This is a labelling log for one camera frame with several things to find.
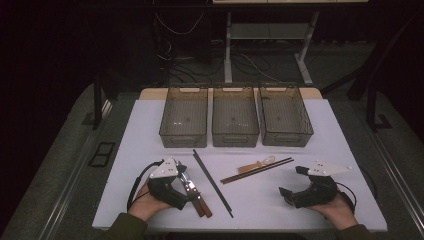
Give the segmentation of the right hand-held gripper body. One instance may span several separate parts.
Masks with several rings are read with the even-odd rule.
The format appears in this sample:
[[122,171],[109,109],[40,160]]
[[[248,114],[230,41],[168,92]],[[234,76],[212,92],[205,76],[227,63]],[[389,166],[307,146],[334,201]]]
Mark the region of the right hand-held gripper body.
[[350,198],[338,190],[337,183],[332,178],[333,175],[349,172],[350,167],[317,160],[313,166],[307,168],[310,185],[306,190],[293,193],[292,200],[296,208],[329,203],[339,193],[348,201],[349,207],[353,208]]

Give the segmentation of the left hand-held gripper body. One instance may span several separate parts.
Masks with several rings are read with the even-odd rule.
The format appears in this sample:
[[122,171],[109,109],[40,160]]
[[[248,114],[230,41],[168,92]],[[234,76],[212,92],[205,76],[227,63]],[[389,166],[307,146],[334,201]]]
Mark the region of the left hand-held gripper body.
[[156,199],[182,210],[187,203],[186,196],[172,186],[178,177],[177,162],[174,158],[164,160],[149,175],[148,188]]

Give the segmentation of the wooden handled fork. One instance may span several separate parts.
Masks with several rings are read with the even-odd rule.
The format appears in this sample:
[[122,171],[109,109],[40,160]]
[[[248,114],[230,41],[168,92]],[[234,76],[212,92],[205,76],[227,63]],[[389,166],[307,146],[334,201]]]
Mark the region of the wooden handled fork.
[[203,217],[206,215],[205,210],[203,209],[202,205],[201,205],[201,194],[200,192],[197,190],[195,184],[193,183],[193,181],[191,180],[190,176],[188,175],[188,173],[185,171],[182,175],[178,174],[178,177],[180,179],[180,181],[182,182],[185,191],[186,191],[186,195],[200,195],[200,198],[198,201],[195,202],[191,202],[197,212],[197,214],[200,217]]

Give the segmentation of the wooden handled knife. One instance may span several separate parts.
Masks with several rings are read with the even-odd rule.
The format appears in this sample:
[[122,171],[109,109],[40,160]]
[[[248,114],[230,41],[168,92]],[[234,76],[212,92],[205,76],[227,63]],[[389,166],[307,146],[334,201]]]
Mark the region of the wooden handled knife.
[[201,196],[201,198],[202,198],[202,200],[201,200],[201,205],[202,205],[202,207],[203,207],[203,209],[205,210],[205,212],[206,212],[206,217],[207,218],[210,218],[211,216],[212,216],[212,212],[211,212],[211,210],[209,209],[209,207],[208,207],[208,205],[206,204],[206,202],[205,202],[205,200],[203,199],[203,197]]

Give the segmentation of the orange clear baby spoon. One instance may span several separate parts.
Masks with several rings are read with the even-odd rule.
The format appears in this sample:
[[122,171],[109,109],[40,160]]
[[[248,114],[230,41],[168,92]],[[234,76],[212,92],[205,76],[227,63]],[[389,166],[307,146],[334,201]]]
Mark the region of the orange clear baby spoon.
[[274,156],[268,156],[262,161],[256,161],[255,163],[251,163],[251,164],[248,164],[248,165],[241,166],[237,169],[237,171],[238,171],[239,174],[245,173],[245,172],[253,170],[253,169],[257,169],[257,168],[261,168],[261,167],[270,165],[274,161],[275,161]]

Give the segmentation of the smoky clear plastic bin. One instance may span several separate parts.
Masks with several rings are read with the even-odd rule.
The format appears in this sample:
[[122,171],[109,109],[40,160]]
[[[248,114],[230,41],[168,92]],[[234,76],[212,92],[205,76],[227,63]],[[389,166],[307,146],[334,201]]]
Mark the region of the smoky clear plastic bin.
[[213,87],[214,147],[255,147],[259,137],[254,87],[222,83]]
[[208,86],[173,84],[168,87],[159,136],[165,148],[207,146]]
[[265,146],[305,147],[314,134],[303,97],[295,83],[261,83],[258,111]]

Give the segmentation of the person's right hand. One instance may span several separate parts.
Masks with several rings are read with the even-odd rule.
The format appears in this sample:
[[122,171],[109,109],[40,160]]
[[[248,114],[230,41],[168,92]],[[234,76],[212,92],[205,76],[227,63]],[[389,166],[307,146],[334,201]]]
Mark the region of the person's right hand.
[[340,194],[329,203],[310,206],[309,209],[321,214],[337,230],[358,225],[348,203]]

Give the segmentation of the person's left hand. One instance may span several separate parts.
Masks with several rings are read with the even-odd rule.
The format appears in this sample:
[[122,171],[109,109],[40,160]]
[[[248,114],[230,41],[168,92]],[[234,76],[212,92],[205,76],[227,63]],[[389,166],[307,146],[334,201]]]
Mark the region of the person's left hand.
[[169,208],[169,204],[152,196],[147,184],[144,184],[138,191],[137,197],[131,204],[127,213],[147,222],[160,211]]

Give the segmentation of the wooden table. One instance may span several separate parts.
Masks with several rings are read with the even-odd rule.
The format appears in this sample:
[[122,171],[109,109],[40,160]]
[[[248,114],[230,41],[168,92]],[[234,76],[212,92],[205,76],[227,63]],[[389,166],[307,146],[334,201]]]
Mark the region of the wooden table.
[[[165,100],[167,97],[167,88],[146,88],[140,93],[140,100]],[[313,87],[301,87],[300,93],[304,99],[322,99],[321,92]]]

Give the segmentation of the black metal stand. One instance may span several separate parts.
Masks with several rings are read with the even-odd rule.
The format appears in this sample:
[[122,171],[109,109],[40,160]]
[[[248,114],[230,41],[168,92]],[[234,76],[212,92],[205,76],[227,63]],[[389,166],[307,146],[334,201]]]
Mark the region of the black metal stand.
[[365,119],[377,130],[389,123],[377,113],[377,94],[388,97],[413,130],[424,132],[424,13],[393,15],[378,26],[376,45],[364,64],[321,89],[350,83],[352,101],[367,97]]

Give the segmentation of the grey metal desk frame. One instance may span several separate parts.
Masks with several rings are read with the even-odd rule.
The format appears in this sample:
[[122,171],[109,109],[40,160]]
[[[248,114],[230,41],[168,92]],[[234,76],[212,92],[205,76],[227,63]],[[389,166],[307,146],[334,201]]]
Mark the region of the grey metal desk frame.
[[302,48],[294,54],[294,58],[305,85],[313,84],[305,57],[309,49],[315,27],[319,18],[318,12],[313,12],[309,22],[304,23],[235,23],[232,13],[227,13],[224,79],[227,83],[233,80],[231,62],[232,40],[301,40]]

